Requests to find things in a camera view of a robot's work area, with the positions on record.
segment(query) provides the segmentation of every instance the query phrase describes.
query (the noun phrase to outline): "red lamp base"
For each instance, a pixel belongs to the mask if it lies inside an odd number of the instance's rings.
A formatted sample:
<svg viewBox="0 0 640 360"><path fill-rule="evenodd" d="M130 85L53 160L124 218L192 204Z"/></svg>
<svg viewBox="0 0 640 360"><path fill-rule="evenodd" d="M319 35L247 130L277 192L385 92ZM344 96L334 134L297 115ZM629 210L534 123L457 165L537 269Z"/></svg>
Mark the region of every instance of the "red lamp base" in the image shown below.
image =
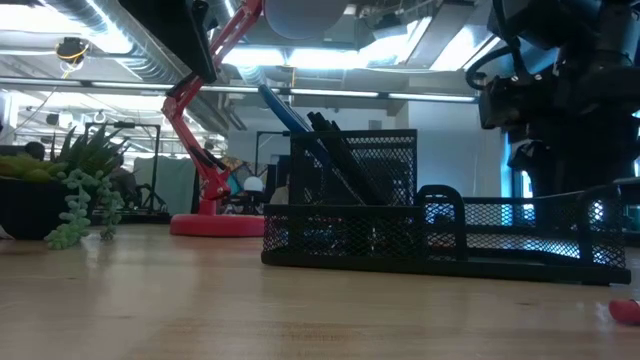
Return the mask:
<svg viewBox="0 0 640 360"><path fill-rule="evenodd" d="M174 215L171 235L206 237L263 237L264 217L246 215Z"/></svg>
<svg viewBox="0 0 640 360"><path fill-rule="evenodd" d="M609 303L609 312L619 323L640 325L640 303L634 300L614 300Z"/></svg>

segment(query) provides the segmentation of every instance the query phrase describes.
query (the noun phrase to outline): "potted plant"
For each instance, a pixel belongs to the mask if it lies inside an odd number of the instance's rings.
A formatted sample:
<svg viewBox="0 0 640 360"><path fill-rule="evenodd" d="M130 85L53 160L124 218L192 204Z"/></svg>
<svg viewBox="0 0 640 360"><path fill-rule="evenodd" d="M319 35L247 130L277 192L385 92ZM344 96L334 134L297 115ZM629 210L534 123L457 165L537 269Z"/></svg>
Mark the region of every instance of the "potted plant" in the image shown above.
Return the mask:
<svg viewBox="0 0 640 360"><path fill-rule="evenodd" d="M122 199L111 191L109 174L124 141L112 144L118 131L107 136L106 124L72 144L74 132L75 128L65 137L58 157L52 151L51 161L26 154L0 157L0 225L9 235L44 239L51 249L67 248L87 234L91 223L87 216L100 201L107 225L101 235L113 237L120 221L115 211Z"/></svg>

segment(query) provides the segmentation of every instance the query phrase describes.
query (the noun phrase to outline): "black plant pot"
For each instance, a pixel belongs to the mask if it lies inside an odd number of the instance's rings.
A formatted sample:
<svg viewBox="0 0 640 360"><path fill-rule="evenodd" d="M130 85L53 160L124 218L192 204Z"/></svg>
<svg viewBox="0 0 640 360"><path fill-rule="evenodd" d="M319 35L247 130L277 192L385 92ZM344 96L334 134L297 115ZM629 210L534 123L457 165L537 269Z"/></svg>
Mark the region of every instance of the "black plant pot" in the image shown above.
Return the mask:
<svg viewBox="0 0 640 360"><path fill-rule="evenodd" d="M95 205L95 191L90 214ZM59 215L69 211L64 198L77 194L58 182L37 184L23 180L0 178L0 225L18 240L42 240L63 223Z"/></svg>

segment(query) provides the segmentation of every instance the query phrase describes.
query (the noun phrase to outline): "lamp base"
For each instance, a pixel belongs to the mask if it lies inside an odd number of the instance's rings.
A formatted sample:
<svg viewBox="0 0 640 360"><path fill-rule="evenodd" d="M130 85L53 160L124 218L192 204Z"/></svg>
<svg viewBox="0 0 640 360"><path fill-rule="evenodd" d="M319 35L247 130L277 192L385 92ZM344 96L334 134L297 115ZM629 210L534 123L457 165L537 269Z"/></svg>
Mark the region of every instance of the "lamp base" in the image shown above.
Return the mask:
<svg viewBox="0 0 640 360"><path fill-rule="evenodd" d="M264 217L245 215L175 215L171 235L205 237L263 237Z"/></svg>

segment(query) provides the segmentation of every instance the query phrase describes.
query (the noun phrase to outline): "person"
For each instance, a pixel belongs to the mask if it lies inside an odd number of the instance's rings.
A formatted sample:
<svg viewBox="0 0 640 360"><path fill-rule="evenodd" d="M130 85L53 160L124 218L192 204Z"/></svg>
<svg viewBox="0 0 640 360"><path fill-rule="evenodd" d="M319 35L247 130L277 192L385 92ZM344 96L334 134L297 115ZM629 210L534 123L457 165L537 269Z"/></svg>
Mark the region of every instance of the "person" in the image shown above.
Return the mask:
<svg viewBox="0 0 640 360"><path fill-rule="evenodd" d="M120 193L125 203L130 201L136 202L136 177L127 169L123 168L124 156L121 154L115 155L116 168L111 172L111 185L113 190Z"/></svg>
<svg viewBox="0 0 640 360"><path fill-rule="evenodd" d="M32 141L27 145L25 145L24 152L26 152L36 160L44 161L44 154L45 154L44 145L42 145L37 141Z"/></svg>

